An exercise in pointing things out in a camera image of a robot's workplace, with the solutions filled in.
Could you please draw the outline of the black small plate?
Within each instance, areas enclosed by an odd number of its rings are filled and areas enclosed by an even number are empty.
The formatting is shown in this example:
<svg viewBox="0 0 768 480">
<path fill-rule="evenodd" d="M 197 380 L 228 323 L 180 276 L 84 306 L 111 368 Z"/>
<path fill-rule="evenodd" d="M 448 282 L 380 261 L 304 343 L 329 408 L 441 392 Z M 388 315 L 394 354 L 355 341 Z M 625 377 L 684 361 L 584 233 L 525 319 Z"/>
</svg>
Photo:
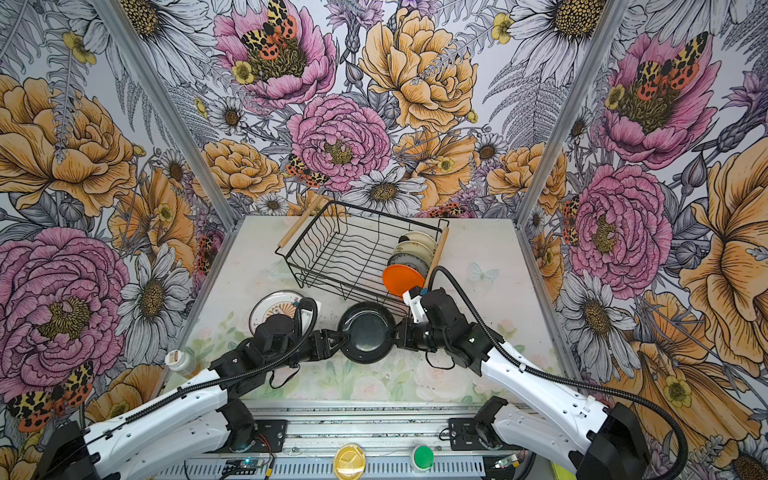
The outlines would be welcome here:
<svg viewBox="0 0 768 480">
<path fill-rule="evenodd" d="M 348 337 L 341 352 L 352 362 L 373 364 L 384 359 L 394 346 L 394 316 L 381 304 L 360 302 L 348 308 L 337 330 Z"/>
</svg>

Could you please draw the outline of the white plate orange pattern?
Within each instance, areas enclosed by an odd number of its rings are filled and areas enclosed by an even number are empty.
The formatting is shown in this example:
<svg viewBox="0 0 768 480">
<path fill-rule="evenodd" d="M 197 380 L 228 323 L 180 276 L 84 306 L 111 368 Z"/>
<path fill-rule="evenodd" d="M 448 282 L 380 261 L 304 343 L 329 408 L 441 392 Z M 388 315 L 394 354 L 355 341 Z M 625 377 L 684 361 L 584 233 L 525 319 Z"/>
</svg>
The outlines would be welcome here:
<svg viewBox="0 0 768 480">
<path fill-rule="evenodd" d="M 248 316 L 250 333 L 254 335 L 256 329 L 273 315 L 284 315 L 294 318 L 296 309 L 303 296 L 295 291 L 275 291 L 259 300 L 251 309 Z"/>
</svg>

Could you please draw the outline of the black wire dish rack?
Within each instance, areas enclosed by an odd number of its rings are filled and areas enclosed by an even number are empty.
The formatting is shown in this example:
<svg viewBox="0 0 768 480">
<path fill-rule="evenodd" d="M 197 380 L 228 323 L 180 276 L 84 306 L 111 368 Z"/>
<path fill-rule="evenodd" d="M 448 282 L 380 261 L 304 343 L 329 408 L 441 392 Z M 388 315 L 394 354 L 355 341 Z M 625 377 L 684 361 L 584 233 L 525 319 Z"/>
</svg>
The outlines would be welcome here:
<svg viewBox="0 0 768 480">
<path fill-rule="evenodd" d="M 404 218 L 318 195 L 278 243 L 303 289 L 323 290 L 353 303 L 374 301 L 395 316 L 408 313 L 389 293 L 382 274 L 401 237 L 421 232 L 445 244 L 447 219 Z"/>
</svg>

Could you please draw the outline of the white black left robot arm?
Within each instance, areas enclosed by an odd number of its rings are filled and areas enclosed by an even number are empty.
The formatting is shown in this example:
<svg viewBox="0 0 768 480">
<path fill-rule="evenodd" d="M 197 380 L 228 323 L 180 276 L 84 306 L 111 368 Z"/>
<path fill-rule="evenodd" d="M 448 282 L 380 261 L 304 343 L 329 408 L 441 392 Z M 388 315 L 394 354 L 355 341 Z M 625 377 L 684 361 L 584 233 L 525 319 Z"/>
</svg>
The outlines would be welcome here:
<svg viewBox="0 0 768 480">
<path fill-rule="evenodd" d="M 143 479 L 192 456 L 243 452 L 263 436 L 242 398 L 282 367 L 331 358 L 345 332 L 273 315 L 175 390 L 87 428 L 55 431 L 36 479 Z"/>
</svg>

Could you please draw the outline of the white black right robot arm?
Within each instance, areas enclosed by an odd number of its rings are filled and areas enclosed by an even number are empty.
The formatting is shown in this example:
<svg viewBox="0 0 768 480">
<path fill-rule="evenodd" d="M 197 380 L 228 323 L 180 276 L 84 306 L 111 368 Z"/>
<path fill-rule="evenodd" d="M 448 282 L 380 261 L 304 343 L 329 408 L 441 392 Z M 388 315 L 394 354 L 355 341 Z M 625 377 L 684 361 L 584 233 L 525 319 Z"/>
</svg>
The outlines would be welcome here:
<svg viewBox="0 0 768 480">
<path fill-rule="evenodd" d="M 410 312 L 394 334 L 397 347 L 444 351 L 456 366 L 510 391 L 526 413 L 500 397 L 474 417 L 475 434 L 491 449 L 518 446 L 566 468 L 578 479 L 640 479 L 651 455 L 638 420 L 627 408 L 608 408 L 592 396 L 543 377 L 495 331 L 469 322 L 444 289 L 413 288 Z"/>
</svg>

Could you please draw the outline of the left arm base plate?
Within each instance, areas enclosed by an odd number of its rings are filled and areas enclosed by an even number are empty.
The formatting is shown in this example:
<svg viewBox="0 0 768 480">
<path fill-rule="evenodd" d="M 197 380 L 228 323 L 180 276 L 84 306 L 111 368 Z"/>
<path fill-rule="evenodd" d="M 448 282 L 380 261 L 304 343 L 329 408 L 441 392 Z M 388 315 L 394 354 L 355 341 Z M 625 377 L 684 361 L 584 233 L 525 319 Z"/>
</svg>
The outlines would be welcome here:
<svg viewBox="0 0 768 480">
<path fill-rule="evenodd" d="M 257 419 L 245 429 L 244 453 L 281 453 L 287 438 L 287 420 Z"/>
</svg>

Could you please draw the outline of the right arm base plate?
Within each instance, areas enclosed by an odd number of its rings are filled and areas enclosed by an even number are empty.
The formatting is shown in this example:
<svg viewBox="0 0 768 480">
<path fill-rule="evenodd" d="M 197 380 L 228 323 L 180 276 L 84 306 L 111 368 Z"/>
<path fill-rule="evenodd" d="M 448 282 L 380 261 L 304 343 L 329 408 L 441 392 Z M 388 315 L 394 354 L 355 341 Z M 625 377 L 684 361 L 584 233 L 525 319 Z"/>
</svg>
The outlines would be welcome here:
<svg viewBox="0 0 768 480">
<path fill-rule="evenodd" d="M 502 446 L 493 430 L 474 418 L 449 418 L 448 441 L 452 451 L 491 451 Z"/>
</svg>

